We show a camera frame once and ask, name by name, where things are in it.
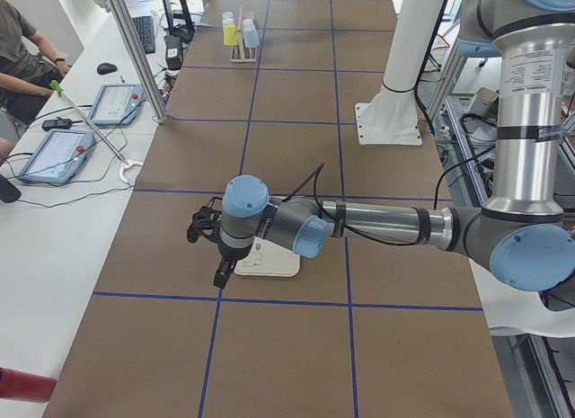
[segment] white desk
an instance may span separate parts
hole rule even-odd
[[[143,13],[144,5],[150,4],[149,0],[140,2],[133,15]],[[157,64],[164,63],[163,35],[161,30],[156,32],[156,53],[147,56],[154,74],[160,70]],[[103,61],[114,63],[118,71],[99,76],[95,69]],[[77,104],[91,104],[100,86],[119,83],[119,76],[126,82],[138,81],[110,16],[74,63],[62,87]],[[54,95],[40,114],[67,106],[66,101]],[[56,115],[77,117],[74,111]],[[153,115],[145,102],[134,122],[124,128],[128,145],[122,152],[127,158],[145,159],[157,126]],[[41,122],[26,131],[13,153],[31,152],[38,146],[46,134]],[[116,130],[111,142],[121,147],[124,138]],[[112,152],[103,143],[98,144],[74,180],[100,178],[112,158]],[[15,158],[11,163],[19,173],[25,159]],[[124,188],[118,172],[119,161],[114,159],[98,182],[63,188],[19,182],[16,185],[23,200],[51,205],[88,193]],[[137,172],[138,169],[128,171],[130,182],[134,182]],[[0,173],[12,176],[8,165],[3,165]],[[58,378],[130,194],[131,190],[117,191],[53,209],[0,202],[1,367]],[[45,405],[0,399],[2,417],[39,417],[44,409]]]

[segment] device screen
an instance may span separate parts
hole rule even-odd
[[[104,88],[96,105],[93,121],[120,121],[126,115],[132,100],[133,85],[113,85]]]
[[[54,132],[28,167],[25,175],[57,178],[68,166],[76,153],[84,133]]]

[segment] white sticker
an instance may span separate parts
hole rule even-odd
[[[561,95],[565,50],[534,51],[501,62],[500,97],[551,93]]]

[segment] dark shirt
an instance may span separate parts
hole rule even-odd
[[[0,0],[0,73],[15,76],[35,84],[53,67],[33,56],[22,42],[36,28],[18,10],[5,0]],[[0,88],[0,105],[5,106],[7,91]]]

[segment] robotic arm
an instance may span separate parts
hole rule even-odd
[[[500,281],[545,290],[575,267],[575,243],[553,200],[561,130],[561,82],[575,37],[575,0],[464,0],[460,38],[470,53],[500,51],[500,113],[493,194],[480,209],[378,207],[269,196],[258,178],[226,188],[194,214],[188,239],[204,236],[222,254],[214,284],[223,288],[254,237],[315,257],[327,235],[385,245],[435,245],[474,259]]]

